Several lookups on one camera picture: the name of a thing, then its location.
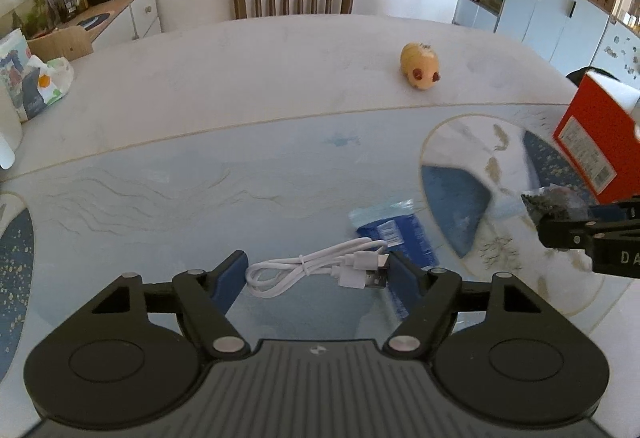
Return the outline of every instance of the red box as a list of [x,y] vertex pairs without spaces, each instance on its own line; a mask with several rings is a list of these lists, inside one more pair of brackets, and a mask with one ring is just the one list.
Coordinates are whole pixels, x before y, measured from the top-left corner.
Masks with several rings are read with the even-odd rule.
[[554,139],[600,203],[640,193],[640,91],[588,72]]

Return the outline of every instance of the tabletop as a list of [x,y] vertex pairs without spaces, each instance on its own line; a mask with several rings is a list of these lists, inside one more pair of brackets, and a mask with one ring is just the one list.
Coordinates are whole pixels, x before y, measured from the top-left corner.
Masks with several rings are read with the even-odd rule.
[[[426,92],[399,71],[412,41],[440,58]],[[162,34],[74,69],[0,176],[0,436],[36,420],[30,349],[120,273],[165,281],[237,248],[251,262],[309,253],[353,237],[353,209],[392,199],[414,201],[440,265],[514,271],[589,334],[611,367],[596,420],[640,432],[637,282],[546,251],[500,212],[524,190],[580,186],[551,141],[575,87],[533,51],[451,24],[293,16]],[[244,292],[228,318],[252,345],[381,341],[398,324],[384,293],[325,276],[274,299]]]

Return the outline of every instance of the white label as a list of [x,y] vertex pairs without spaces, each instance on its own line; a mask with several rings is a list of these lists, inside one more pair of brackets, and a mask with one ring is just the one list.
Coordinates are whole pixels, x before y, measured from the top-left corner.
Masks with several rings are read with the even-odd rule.
[[573,116],[558,137],[599,194],[616,177],[607,157]]
[[396,225],[396,222],[392,219],[382,225],[378,225],[378,233],[380,237],[386,241],[388,247],[398,246],[404,243],[398,225]]

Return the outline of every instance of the silver screw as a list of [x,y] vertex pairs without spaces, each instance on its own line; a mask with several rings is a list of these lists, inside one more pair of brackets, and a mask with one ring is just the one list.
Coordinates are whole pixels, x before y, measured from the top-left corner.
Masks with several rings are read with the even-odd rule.
[[240,337],[219,337],[213,341],[213,349],[220,353],[237,353],[244,348],[244,341]]
[[389,347],[396,352],[414,352],[420,347],[420,341],[410,335],[398,335],[389,339]]

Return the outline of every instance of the barcode label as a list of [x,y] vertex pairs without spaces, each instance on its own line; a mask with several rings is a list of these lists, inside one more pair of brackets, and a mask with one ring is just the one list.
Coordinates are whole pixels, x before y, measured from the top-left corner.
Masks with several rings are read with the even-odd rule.
[[573,116],[558,137],[599,194],[616,177],[607,157]]
[[394,220],[378,225],[378,233],[380,234],[380,237],[386,241],[386,245],[389,247],[398,246],[399,244],[404,243],[402,236],[400,235],[400,230],[398,230],[398,225],[396,225]]

